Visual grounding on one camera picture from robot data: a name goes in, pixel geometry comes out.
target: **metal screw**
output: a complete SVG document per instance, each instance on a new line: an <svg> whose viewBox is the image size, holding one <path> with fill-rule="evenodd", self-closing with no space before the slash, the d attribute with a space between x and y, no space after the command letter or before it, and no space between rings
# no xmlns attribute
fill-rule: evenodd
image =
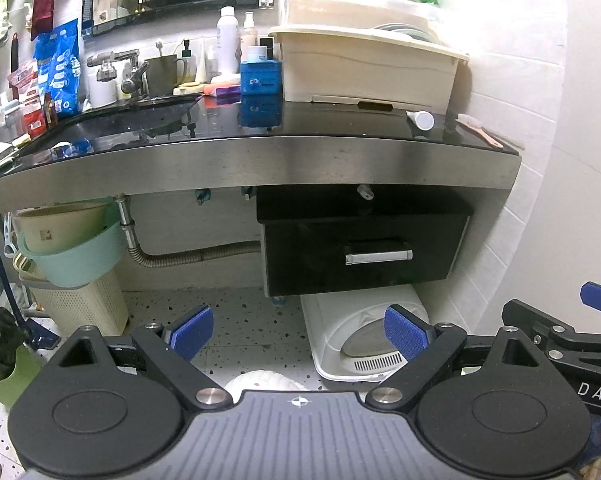
<svg viewBox="0 0 601 480"><path fill-rule="evenodd" d="M229 399L229 394L220 388L203 388L196 393L196 400L208 406L212 404L220 404Z"/></svg>
<svg viewBox="0 0 601 480"><path fill-rule="evenodd" d="M371 391L371 398L381 404L394 404L403 398L403 393L396 388L376 388Z"/></svg>

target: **faucet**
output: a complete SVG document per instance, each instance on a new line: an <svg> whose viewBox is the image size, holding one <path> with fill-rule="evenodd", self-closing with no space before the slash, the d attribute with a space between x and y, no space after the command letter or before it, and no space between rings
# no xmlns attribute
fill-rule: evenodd
<svg viewBox="0 0 601 480"><path fill-rule="evenodd" d="M125 52L103 52L97 56L88 57L87 66L100 65L101 67L96 73L96 80L111 81L112 79L116 79L117 76L116 68L112 63L129 59L132 64L132 73L129 77L123 79L120 89L125 94L130 94L133 98L141 98L147 95L142 82L142 75L149 68L149 63L145 61L141 65L138 65L139 54L138 49L126 50Z"/></svg>

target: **gray mug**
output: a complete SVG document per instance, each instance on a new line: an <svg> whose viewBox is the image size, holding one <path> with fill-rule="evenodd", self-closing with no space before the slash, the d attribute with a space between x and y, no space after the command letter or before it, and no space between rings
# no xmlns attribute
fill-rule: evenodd
<svg viewBox="0 0 601 480"><path fill-rule="evenodd" d="M174 88L178 86L176 63L183 61L185 63L183 73L186 73L187 62L184 59L179 59L176 54L173 54L173 56L151 57L146 61L149 63L149 67L145 72L149 97L173 95Z"/></svg>

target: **drawer cabinet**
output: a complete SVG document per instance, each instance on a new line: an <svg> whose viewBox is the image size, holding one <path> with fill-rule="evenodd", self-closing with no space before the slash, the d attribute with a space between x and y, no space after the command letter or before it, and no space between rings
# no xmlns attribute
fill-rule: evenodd
<svg viewBox="0 0 601 480"><path fill-rule="evenodd" d="M266 293L318 294L443 280L472 211L452 190L373 186L258 190Z"/></svg>

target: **drain pipe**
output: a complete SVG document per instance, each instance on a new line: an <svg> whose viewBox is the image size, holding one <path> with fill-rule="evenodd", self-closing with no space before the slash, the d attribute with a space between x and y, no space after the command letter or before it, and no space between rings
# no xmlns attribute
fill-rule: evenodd
<svg viewBox="0 0 601 480"><path fill-rule="evenodd" d="M132 259L143 267L149 269L158 269L161 267L176 267L188 264L197 264L207 260L218 260L219 258L227 258L228 256L238 256L239 254L251 254L261 252L260 241L251 242L236 242L233 244L219 245L215 247L207 247L203 249L194 249L191 251L183 251L181 253L169 254L147 254L140 247L138 237L136 237L135 225L136 222L132 218L130 211L130 197L121 195L114 198L118 204L120 212L120 227L125 233L125 241L127 250Z"/></svg>

